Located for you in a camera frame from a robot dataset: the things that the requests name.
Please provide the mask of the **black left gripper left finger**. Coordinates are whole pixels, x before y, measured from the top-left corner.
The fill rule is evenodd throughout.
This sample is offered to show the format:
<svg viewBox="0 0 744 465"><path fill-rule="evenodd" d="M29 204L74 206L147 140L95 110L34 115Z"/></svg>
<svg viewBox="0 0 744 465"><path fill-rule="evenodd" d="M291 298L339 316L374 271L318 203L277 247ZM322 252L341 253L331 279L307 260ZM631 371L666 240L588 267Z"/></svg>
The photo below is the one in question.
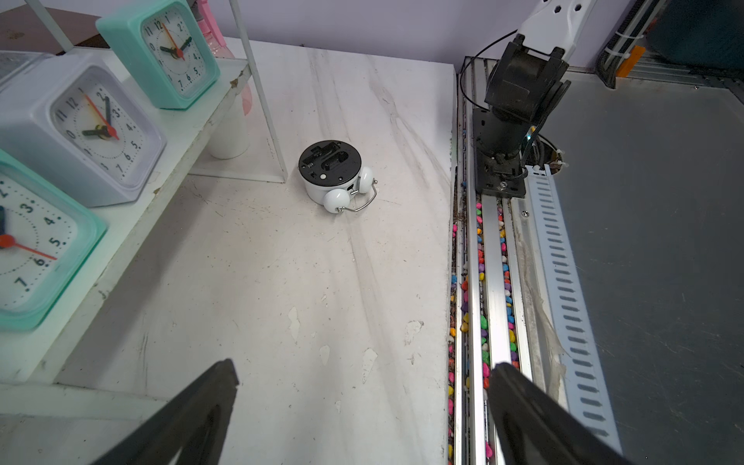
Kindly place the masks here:
<svg viewBox="0 0 744 465"><path fill-rule="evenodd" d="M217 464L222 455L238 374L227 358L205 370L97 464Z"/></svg>

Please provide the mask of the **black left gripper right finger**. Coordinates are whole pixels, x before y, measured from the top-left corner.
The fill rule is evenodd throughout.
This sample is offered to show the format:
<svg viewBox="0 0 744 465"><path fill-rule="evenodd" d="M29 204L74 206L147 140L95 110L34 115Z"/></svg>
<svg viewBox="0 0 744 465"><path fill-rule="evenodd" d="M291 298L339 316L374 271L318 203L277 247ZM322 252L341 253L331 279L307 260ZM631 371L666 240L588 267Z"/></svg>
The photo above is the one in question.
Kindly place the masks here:
<svg viewBox="0 0 744 465"><path fill-rule="evenodd" d="M509 363L490 370L489 410L507 464L629 462Z"/></svg>

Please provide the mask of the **mint green alarm clock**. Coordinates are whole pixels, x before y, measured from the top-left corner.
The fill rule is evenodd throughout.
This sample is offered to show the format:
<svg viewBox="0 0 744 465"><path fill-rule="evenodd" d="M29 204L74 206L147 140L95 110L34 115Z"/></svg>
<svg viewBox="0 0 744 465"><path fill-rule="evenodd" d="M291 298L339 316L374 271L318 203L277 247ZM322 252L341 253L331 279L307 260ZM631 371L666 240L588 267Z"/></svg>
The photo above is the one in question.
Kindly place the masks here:
<svg viewBox="0 0 744 465"><path fill-rule="evenodd" d="M156 108L187 110L220 77L186 1L139 1L96 28Z"/></svg>
<svg viewBox="0 0 744 465"><path fill-rule="evenodd" d="M92 211L2 152L2 331L38 327L106 231Z"/></svg>

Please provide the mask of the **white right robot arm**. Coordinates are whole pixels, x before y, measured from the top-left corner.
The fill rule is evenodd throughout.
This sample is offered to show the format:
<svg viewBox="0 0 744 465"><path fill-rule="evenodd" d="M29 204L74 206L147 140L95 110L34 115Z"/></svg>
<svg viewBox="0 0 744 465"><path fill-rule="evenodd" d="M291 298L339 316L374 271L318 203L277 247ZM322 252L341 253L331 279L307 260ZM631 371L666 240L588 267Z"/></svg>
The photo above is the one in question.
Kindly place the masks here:
<svg viewBox="0 0 744 465"><path fill-rule="evenodd" d="M540 131L571 83L564 79L595 3L541 1L507 44L475 110L476 192L502 199L526 194L528 170L550 160Z"/></svg>

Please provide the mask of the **green succulent in white pot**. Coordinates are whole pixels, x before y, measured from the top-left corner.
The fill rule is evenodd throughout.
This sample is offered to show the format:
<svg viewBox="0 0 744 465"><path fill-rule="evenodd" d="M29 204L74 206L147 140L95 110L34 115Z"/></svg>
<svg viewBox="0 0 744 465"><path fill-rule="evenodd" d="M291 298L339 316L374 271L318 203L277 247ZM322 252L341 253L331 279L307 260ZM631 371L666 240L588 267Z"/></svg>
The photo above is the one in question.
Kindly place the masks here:
<svg viewBox="0 0 744 465"><path fill-rule="evenodd" d="M216 128L207 144L207 151L217 160L238 158L250 147L248 122L243 99L236 97L230 110Z"/></svg>

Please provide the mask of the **pink spray bottle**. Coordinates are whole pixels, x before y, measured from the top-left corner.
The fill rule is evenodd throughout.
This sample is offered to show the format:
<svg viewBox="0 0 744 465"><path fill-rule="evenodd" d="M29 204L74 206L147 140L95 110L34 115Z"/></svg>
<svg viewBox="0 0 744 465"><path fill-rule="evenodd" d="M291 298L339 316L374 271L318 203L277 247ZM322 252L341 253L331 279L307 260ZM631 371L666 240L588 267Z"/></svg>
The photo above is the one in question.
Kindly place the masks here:
<svg viewBox="0 0 744 465"><path fill-rule="evenodd" d="M216 58L234 58L207 0L189 0L192 14Z"/></svg>

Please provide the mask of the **brown wooden step stand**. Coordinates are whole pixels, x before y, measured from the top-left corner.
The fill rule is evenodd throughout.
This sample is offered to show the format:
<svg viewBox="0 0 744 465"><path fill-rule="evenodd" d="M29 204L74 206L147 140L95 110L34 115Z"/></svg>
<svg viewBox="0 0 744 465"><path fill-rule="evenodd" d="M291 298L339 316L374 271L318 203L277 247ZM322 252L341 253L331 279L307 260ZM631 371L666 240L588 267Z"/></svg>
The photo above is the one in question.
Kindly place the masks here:
<svg viewBox="0 0 744 465"><path fill-rule="evenodd" d="M52 19L75 47L109 48L96 29L98 17L48 8ZM1 50L64 54L64 48L23 1L1 6Z"/></svg>

